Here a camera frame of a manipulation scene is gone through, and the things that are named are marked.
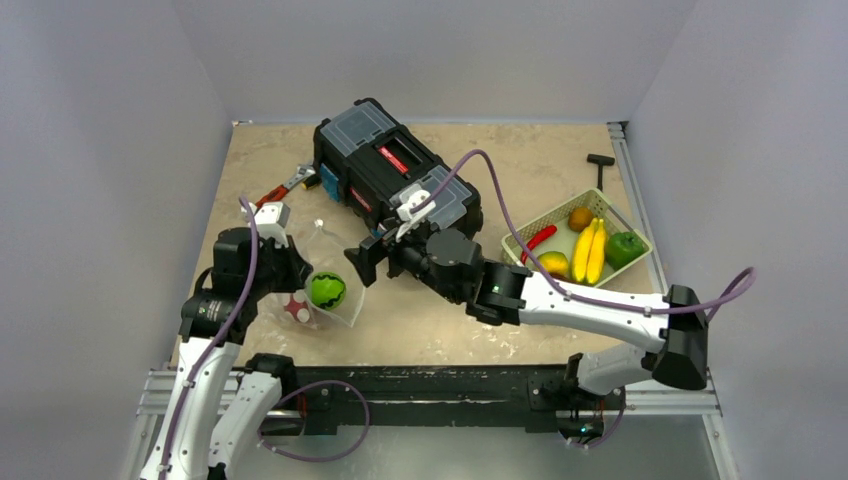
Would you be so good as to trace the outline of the red spotted mushroom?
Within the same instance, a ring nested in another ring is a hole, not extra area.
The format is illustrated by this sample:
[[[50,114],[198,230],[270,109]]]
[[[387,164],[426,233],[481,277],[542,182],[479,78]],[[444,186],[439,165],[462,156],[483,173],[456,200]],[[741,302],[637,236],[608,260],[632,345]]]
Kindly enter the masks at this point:
[[[303,290],[282,294],[280,302],[285,318],[298,324],[309,324],[312,321],[310,306]]]

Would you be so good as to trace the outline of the clear zip top bag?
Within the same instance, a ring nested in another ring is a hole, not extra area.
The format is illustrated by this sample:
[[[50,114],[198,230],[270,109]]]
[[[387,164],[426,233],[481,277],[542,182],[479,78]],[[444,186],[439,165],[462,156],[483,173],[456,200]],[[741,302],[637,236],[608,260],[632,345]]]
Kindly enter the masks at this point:
[[[365,287],[344,256],[347,242],[317,219],[297,246],[313,267],[305,287],[270,294],[260,303],[262,310],[283,323],[313,330],[353,327],[364,304]]]

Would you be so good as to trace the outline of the green toy watermelon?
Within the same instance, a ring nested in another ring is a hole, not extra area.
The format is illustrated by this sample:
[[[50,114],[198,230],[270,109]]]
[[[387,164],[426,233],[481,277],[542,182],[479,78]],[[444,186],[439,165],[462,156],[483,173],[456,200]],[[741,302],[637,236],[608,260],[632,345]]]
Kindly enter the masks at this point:
[[[323,310],[333,310],[341,305],[347,294],[347,285],[334,272],[317,272],[310,283],[312,303]]]

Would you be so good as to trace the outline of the yellow lemon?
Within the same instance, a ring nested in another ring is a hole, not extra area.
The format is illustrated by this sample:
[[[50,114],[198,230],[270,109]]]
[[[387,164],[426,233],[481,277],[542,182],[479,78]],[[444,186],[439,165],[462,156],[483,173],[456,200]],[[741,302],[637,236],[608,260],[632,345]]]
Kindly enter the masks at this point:
[[[559,251],[548,251],[537,256],[542,269],[557,280],[567,281],[570,265],[566,255]]]

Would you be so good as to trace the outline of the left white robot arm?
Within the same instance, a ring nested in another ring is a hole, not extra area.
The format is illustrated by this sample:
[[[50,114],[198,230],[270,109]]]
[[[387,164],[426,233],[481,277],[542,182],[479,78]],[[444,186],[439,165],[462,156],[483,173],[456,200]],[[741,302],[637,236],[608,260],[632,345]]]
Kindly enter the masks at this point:
[[[311,272],[282,227],[238,227],[218,235],[213,264],[181,309],[176,378],[140,478],[234,478],[264,414],[292,405],[298,382],[290,358],[259,354],[223,408],[226,383],[259,301],[303,289]]]

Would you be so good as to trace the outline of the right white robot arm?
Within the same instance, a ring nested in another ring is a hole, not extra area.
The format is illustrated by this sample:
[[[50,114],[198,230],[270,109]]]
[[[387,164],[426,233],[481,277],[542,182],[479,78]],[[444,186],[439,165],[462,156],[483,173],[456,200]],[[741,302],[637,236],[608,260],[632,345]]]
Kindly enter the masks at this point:
[[[700,313],[673,307],[694,299],[681,286],[665,295],[598,290],[550,281],[542,273],[484,257],[481,246],[456,229],[423,239],[406,234],[370,237],[345,257],[365,286],[387,261],[390,276],[407,272],[467,315],[498,326],[548,325],[618,340],[618,345],[569,360],[564,399],[584,407],[618,387],[653,379],[697,391],[707,386],[708,329]]]

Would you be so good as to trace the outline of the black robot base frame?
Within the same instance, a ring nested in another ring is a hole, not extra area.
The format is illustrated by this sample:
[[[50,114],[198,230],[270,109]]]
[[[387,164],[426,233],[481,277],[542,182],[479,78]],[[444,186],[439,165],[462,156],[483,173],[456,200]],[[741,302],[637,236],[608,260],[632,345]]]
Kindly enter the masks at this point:
[[[520,428],[578,439],[602,436],[622,408],[616,387],[600,397],[577,387],[564,364],[477,366],[299,366],[284,378],[278,411],[307,435],[341,426]]]

